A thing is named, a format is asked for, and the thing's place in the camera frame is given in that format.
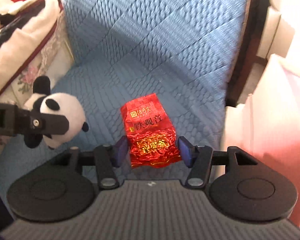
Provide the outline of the pink storage box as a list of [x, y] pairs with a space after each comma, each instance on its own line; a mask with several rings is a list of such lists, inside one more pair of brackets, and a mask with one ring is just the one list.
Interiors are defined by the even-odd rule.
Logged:
[[271, 55], [245, 103], [226, 108], [221, 148], [238, 146], [286, 176], [298, 191], [290, 220], [300, 227], [300, 64]]

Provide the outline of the panda plush toy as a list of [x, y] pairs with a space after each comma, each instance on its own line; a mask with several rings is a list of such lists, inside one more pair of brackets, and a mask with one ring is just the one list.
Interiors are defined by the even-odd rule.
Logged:
[[25, 135], [24, 142], [29, 148], [36, 148], [44, 141], [54, 150], [72, 140], [80, 131], [89, 131], [84, 109], [79, 100], [66, 93], [51, 93], [51, 82], [47, 76], [39, 76], [33, 83], [33, 93], [24, 108], [43, 114], [63, 115], [69, 122], [69, 129], [63, 135], [52, 133]]

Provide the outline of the red foil tea packet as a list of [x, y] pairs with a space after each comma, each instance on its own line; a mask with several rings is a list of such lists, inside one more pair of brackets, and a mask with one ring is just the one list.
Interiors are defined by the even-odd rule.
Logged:
[[175, 127], [155, 93], [125, 103], [121, 116], [132, 168], [162, 168], [181, 161]]

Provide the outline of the blue textured sofa cover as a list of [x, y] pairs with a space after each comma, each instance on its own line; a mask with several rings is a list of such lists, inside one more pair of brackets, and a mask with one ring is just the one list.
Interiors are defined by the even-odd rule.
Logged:
[[78, 97], [88, 151], [125, 133], [121, 107], [156, 94], [177, 135], [219, 149], [226, 85], [247, 0], [63, 0], [75, 64], [55, 92]]

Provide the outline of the red black white blanket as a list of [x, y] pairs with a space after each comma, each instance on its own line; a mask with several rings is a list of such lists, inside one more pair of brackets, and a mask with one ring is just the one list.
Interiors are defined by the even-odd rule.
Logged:
[[10, 0], [0, 7], [0, 63], [23, 63], [55, 30], [59, 0]]

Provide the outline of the dark wooden sofa frame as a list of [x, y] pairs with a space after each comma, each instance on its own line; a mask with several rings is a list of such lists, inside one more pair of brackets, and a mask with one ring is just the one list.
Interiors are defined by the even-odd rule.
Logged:
[[248, 2], [247, 21], [225, 98], [225, 105], [231, 107], [237, 105], [257, 59], [269, 7], [269, 0], [248, 0]]

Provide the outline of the floral cream pillow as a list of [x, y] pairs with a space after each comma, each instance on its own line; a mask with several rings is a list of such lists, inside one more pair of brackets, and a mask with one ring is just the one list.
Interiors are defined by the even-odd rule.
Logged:
[[55, 83], [70, 69], [73, 62], [66, 33], [65, 12], [61, 13], [54, 32], [23, 63], [9, 60], [0, 63], [0, 102], [24, 106], [32, 95], [35, 79], [47, 75]]

